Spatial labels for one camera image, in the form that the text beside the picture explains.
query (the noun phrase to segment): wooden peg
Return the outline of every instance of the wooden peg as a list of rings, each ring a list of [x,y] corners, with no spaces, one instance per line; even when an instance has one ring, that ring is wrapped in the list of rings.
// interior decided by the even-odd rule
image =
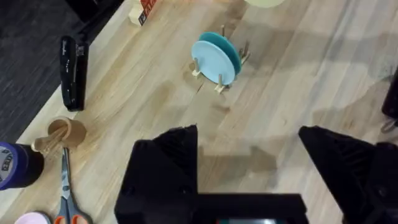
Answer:
[[[243,49],[239,49],[239,57],[242,59],[243,58]]]
[[[242,58],[242,65],[248,60],[248,58],[250,57],[250,54],[251,53],[248,52],[248,54]]]
[[[225,37],[225,25],[221,25],[221,35]]]
[[[249,41],[246,41],[244,45],[244,50],[243,50],[243,57],[247,56],[249,53]]]
[[[246,43],[244,45],[244,49],[240,49],[239,50],[239,55],[241,55],[241,61],[242,61],[242,65],[243,65],[248,60],[248,58],[250,57],[249,41],[246,41]]]
[[[221,92],[225,89],[225,86],[223,85],[223,76],[222,74],[218,75],[218,84],[214,90],[218,92],[218,94],[221,94]]]
[[[198,77],[201,74],[201,71],[199,69],[199,63],[198,63],[198,59],[194,58],[193,59],[193,70],[192,70],[192,75],[194,77]]]

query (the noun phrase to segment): black carpet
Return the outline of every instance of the black carpet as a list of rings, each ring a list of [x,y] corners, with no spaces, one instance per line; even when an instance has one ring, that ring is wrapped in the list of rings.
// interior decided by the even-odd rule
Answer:
[[[59,86],[59,40],[80,25],[64,0],[0,1],[0,141],[16,141]]]

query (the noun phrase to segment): wooden surface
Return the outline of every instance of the wooden surface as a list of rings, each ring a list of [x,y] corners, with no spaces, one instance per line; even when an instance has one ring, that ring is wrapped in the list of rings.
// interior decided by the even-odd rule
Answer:
[[[90,47],[86,110],[69,113],[58,89],[19,142],[44,135],[58,115],[88,130],[72,149],[73,192],[95,223],[116,223],[113,208],[135,140],[176,126],[199,128],[201,192],[301,193],[311,223],[341,223],[341,212],[300,142],[301,125],[320,125],[376,142],[398,48],[396,0],[286,0],[273,9],[243,0],[159,0],[146,24],[126,2]],[[206,30],[252,53],[232,88],[188,71],[190,47]],[[0,192],[0,223],[60,201],[60,154],[40,179]]]

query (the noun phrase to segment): black stapler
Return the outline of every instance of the black stapler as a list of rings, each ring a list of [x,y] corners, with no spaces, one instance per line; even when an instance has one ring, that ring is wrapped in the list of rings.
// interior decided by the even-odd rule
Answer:
[[[60,72],[63,104],[68,111],[82,111],[85,104],[88,44],[63,36],[60,46]]]

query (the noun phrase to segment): tape roll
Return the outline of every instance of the tape roll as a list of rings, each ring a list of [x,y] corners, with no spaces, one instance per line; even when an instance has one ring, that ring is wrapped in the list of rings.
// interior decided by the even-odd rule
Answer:
[[[51,224],[51,221],[41,212],[29,212],[19,217],[15,224]]]
[[[257,7],[274,7],[282,4],[285,0],[245,0],[247,3]]]
[[[0,190],[33,184],[44,168],[44,158],[30,146],[0,142]]]

